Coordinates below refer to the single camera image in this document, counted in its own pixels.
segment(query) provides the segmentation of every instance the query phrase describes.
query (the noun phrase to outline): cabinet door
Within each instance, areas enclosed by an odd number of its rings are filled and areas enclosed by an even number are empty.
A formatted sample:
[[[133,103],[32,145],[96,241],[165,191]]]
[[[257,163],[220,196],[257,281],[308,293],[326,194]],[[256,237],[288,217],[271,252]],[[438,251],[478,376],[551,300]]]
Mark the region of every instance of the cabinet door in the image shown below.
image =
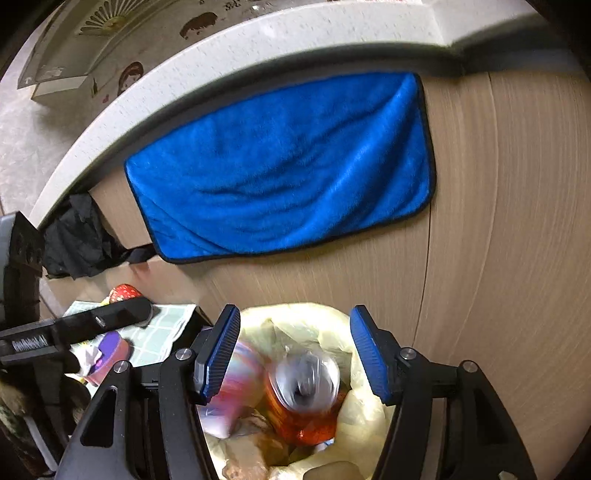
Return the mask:
[[[180,268],[193,279],[205,312],[312,301],[349,313],[367,305],[376,323],[410,345],[425,280],[428,211],[403,223],[314,248],[255,258],[210,260]]]
[[[456,116],[465,131],[447,124],[458,140],[446,157],[450,140],[434,129],[439,185],[415,345],[481,365],[546,480],[591,423],[591,87],[489,77],[426,89],[454,95],[431,124]]]

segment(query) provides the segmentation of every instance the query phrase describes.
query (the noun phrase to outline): blue towel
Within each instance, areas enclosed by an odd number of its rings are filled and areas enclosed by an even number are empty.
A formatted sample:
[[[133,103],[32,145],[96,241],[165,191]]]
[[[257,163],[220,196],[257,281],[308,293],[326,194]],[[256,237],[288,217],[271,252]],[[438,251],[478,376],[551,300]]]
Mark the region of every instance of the blue towel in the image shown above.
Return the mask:
[[[435,188],[412,73],[338,76],[234,103],[156,140],[125,170],[156,250],[173,263],[401,220]]]

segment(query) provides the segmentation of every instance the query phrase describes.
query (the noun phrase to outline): crushed can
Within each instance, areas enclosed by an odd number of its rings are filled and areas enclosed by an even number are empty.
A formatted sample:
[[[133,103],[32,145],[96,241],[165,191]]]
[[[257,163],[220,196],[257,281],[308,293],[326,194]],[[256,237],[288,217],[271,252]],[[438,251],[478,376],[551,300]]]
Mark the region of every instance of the crushed can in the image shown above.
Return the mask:
[[[289,353],[265,379],[267,418],[292,445],[318,445],[334,438],[346,391],[336,361],[322,351]]]

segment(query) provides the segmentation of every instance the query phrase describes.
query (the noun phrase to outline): plastic bag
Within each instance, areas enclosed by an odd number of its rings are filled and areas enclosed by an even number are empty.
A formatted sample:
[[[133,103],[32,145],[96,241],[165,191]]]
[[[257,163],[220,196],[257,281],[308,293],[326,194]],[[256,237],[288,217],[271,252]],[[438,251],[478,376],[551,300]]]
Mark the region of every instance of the plastic bag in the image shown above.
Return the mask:
[[[205,433],[228,438],[244,408],[254,408],[261,401],[263,363],[247,343],[236,344],[219,393],[206,406],[196,406]]]
[[[225,442],[227,457],[222,471],[230,480],[267,480],[269,465],[286,465],[289,448],[256,410],[247,411]]]
[[[384,407],[369,386],[349,329],[349,317],[331,307],[314,303],[254,307],[241,312],[240,341],[261,355],[279,358],[285,346],[298,343],[320,345],[337,358],[343,376],[349,372],[351,391],[347,394],[337,420],[335,441],[322,451],[287,466],[271,468],[272,480],[302,480],[315,467],[332,462],[354,463],[364,478],[370,478],[378,462],[394,407]],[[208,440],[216,472],[227,463],[228,440]]]

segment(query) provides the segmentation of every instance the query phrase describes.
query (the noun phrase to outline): trash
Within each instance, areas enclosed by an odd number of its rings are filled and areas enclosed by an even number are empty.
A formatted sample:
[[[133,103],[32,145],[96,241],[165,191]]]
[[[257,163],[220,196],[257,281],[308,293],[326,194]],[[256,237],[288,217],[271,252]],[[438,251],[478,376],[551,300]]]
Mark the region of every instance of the trash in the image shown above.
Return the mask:
[[[222,473],[228,480],[267,480],[269,467],[286,465],[289,454],[287,444],[254,409],[238,420],[225,450],[228,460]]]
[[[336,433],[346,390],[335,360],[320,349],[289,352],[265,377],[264,413],[291,445],[316,445]]]
[[[247,438],[252,437],[248,441],[239,440],[239,432],[244,428],[244,422],[235,417],[234,426],[230,427],[229,437],[225,440],[206,436],[220,479],[303,480],[304,474],[308,471],[312,471],[311,476],[307,476],[305,480],[316,478],[314,475],[318,475],[319,472],[323,478],[339,478],[339,480],[348,478],[358,480],[358,478],[366,479],[372,476],[384,447],[394,407],[384,407],[380,399],[372,393],[351,337],[347,315],[330,307],[313,303],[246,309],[241,312],[241,332],[237,345],[248,345],[252,352],[258,354],[261,365],[265,361],[270,362],[271,365],[277,365],[290,354],[296,355],[297,352],[301,354],[306,350],[327,353],[338,364],[341,380],[340,384],[337,383],[338,393],[332,405],[334,411],[330,410],[336,417],[336,425],[334,422],[330,423],[332,433],[326,433],[324,438],[327,440],[325,443],[329,445],[296,446],[290,452],[291,454],[281,459],[279,463],[277,458],[270,458],[272,455],[269,452],[281,450],[269,450],[269,448],[265,450],[264,447],[267,444],[261,440],[266,438],[264,435],[251,434],[247,436]],[[241,355],[243,353],[239,348],[232,356],[232,360]],[[258,385],[260,400],[263,387],[260,383]],[[262,414],[266,413],[269,423],[275,426],[277,419],[270,411],[265,411],[265,408],[268,408],[266,402],[261,402],[257,406],[257,410]],[[250,420],[246,421],[247,424],[249,422],[256,424],[258,417],[248,418]],[[322,425],[314,423],[309,426],[311,431],[315,432],[322,429]],[[356,469],[352,469],[349,465],[342,465],[343,462],[352,463]],[[328,476],[322,473],[324,469],[313,470],[325,465]],[[338,473],[341,472],[340,469],[343,469],[343,472],[349,472],[351,477],[346,477],[345,474],[341,477]]]
[[[304,480],[325,480],[338,478],[339,480],[363,480],[363,475],[357,465],[351,462],[333,462],[317,466],[304,474]]]
[[[102,383],[113,365],[119,360],[127,360],[131,350],[129,343],[119,332],[106,333],[98,348],[102,355],[85,376],[95,386]]]
[[[247,343],[236,343],[219,393],[206,406],[196,406],[204,432],[228,438],[244,408],[254,408],[261,401],[263,364]]]
[[[74,355],[80,364],[80,371],[78,374],[85,377],[90,372],[90,369],[95,366],[95,363],[103,353],[97,347],[85,344],[82,348],[74,351]]]

